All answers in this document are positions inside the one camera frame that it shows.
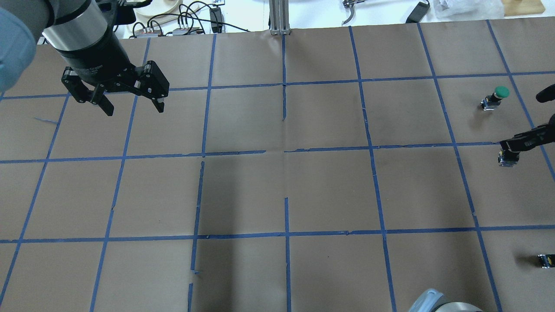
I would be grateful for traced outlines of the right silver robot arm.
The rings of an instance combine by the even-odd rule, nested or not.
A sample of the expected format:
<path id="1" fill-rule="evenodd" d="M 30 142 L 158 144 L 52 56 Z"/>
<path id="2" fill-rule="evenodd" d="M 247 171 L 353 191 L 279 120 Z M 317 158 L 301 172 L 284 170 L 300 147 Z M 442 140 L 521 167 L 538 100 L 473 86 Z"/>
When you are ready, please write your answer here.
<path id="1" fill-rule="evenodd" d="M 410 234 L 410 233 L 447 233 L 447 232 L 463 232 L 463 231 L 475 231 L 478 235 L 478 240 L 480 241 L 480 246 L 482 248 L 482 253 L 484 256 L 484 264 L 488 271 L 488 276 L 492 285 L 492 291 L 494 293 L 495 300 L 498 300 L 496 286 L 494 285 L 493 275 L 491 273 L 491 267 L 489 260 L 487 259 L 485 247 L 483 245 L 483 237 L 481 234 L 480 226 L 478 225 L 477 217 L 474 216 L 475 209 L 472 199 L 470 198 L 470 188 L 468 185 L 468 180 L 466 174 L 464 173 L 464 168 L 462 160 L 460 159 L 460 153 L 458 148 L 460 146 L 486 146 L 486 145 L 498 145 L 501 144 L 501 152 L 498 154 L 498 162 L 502 167 L 512 167 L 515 166 L 519 160 L 519 153 L 529 151 L 533 147 L 542 146 L 548 143 L 554 142 L 554 115 L 550 118 L 547 124 L 542 126 L 537 126 L 527 132 L 516 134 L 513 138 L 509 140 L 502 140 L 500 143 L 488 143 L 488 142 L 478 142 L 478 143 L 456 143 L 454 140 L 450 143 L 434 143 L 434 144 L 413 144 L 413 145 L 372 145 L 371 136 L 369 135 L 369 126 L 366 112 L 366 102 L 365 95 L 363 95 L 362 84 L 359 84 L 359 94 L 362 100 L 362 112 L 363 120 L 365 122 L 365 130 L 369 145 L 368 146 L 353 146 L 353 147 L 337 147 L 337 148 L 309 148 L 309 149 L 297 149 L 294 151 L 286 151 L 286 153 L 300 153 L 300 152 L 331 152 L 331 151 L 356 151 L 356 150 L 367 150 L 369 152 L 369 162 L 371 165 L 373 189 L 375 190 L 375 198 L 377 203 L 377 212 L 380 219 L 380 229 L 379 230 L 356 230 L 356 231 L 300 231 L 292 232 L 290 231 L 290 205 L 289 198 L 284 199 L 284 231 L 275 233 L 254 233 L 254 234 L 210 234 L 210 235 L 199 235 L 199 223 L 200 223 L 200 212 L 202 209 L 202 190 L 204 185 L 204 174 L 206 172 L 206 160 L 203 159 L 200 166 L 200 176 L 198 185 L 198 194 L 196 199 L 196 219 L 194 222 L 194 231 L 192 235 L 185 235 L 184 237 L 192 239 L 192 259 L 191 259 L 191 271 L 193 273 L 193 279 L 196 280 L 196 275 L 200 274 L 196 271 L 196 259 L 197 259 L 197 249 L 199 240 L 210 240 L 210 239 L 241 239 L 241 238 L 261 238 L 261 237 L 284 237 L 285 239 L 285 271 L 286 271 L 286 311 L 293 311 L 292 304 L 292 292 L 291 292 L 291 258 L 290 258 L 290 237 L 294 236 L 333 236 L 333 235 L 380 235 L 382 239 L 383 256 L 385 259 L 386 275 L 388 279 L 388 286 L 391 299 L 391 307 L 393 312 L 396 310 L 396 300 L 394 293 L 394 283 L 392 280 L 391 273 L 391 263 L 390 254 L 387 245 L 387 235 L 389 234 Z M 400 148 L 432 148 L 432 147 L 449 147 L 454 148 L 455 156 L 457 158 L 457 163 L 460 169 L 460 175 L 464 184 L 464 189 L 468 199 L 470 209 L 473 213 L 474 227 L 461 227 L 461 228 L 436 228 L 436 229 L 400 229 L 400 230 L 387 230 L 385 226 L 385 217 L 383 215 L 383 202 L 381 199 L 379 179 L 377 177 L 377 168 L 375 161 L 375 150 L 391 150 Z M 481 311 L 478 307 L 465 302 L 454 302 L 449 301 L 444 294 L 436 289 L 428 289 L 423 292 L 415 301 L 415 303 L 409 309 L 409 312 L 479 312 Z"/>

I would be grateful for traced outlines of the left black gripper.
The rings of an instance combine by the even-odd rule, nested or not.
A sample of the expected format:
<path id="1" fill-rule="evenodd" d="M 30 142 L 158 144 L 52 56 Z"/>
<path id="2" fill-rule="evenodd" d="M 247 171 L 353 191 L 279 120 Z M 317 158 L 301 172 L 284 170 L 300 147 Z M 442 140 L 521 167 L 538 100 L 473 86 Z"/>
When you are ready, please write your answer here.
<path id="1" fill-rule="evenodd" d="M 68 64 L 62 84 L 76 101 L 89 101 L 111 117 L 114 106 L 105 92 L 128 91 L 150 99 L 158 113 L 164 113 L 168 79 L 153 60 L 142 66 L 133 65 L 117 39 L 103 39 L 78 51 L 57 52 Z"/>

